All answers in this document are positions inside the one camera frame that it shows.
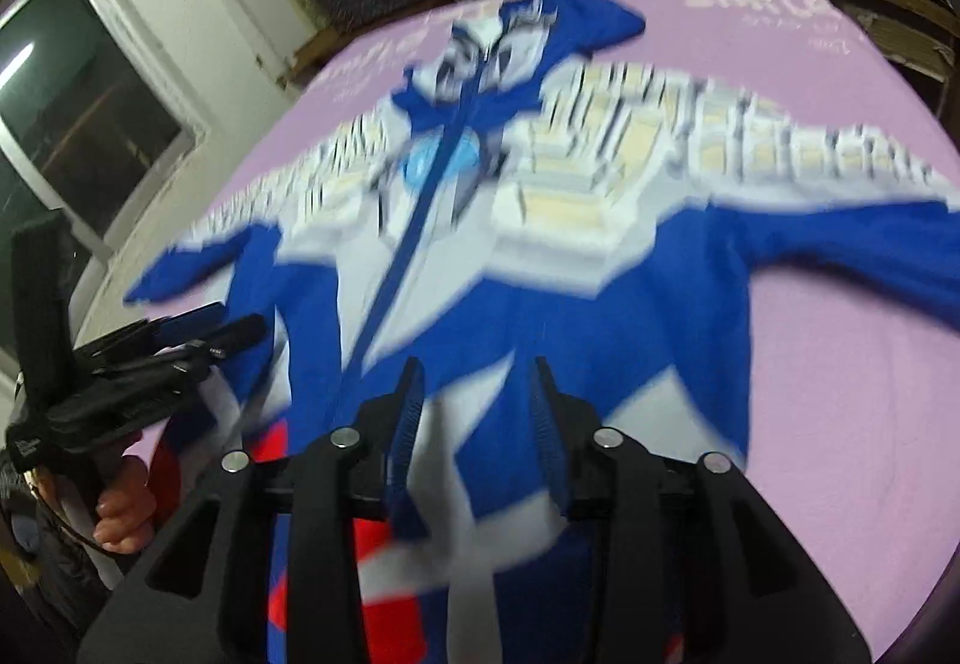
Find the person left hand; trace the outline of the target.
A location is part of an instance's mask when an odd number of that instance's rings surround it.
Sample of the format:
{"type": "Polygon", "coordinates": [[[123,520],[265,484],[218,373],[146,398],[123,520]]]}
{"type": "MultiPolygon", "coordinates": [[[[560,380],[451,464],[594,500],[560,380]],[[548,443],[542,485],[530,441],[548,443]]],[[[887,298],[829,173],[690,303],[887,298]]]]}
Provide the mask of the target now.
{"type": "MultiPolygon", "coordinates": [[[[124,443],[125,451],[142,437],[142,432],[130,435],[124,443]]],[[[133,555],[142,552],[155,537],[158,505],[148,487],[145,461],[125,451],[119,469],[99,495],[93,537],[99,547],[111,554],[133,555]]]]}

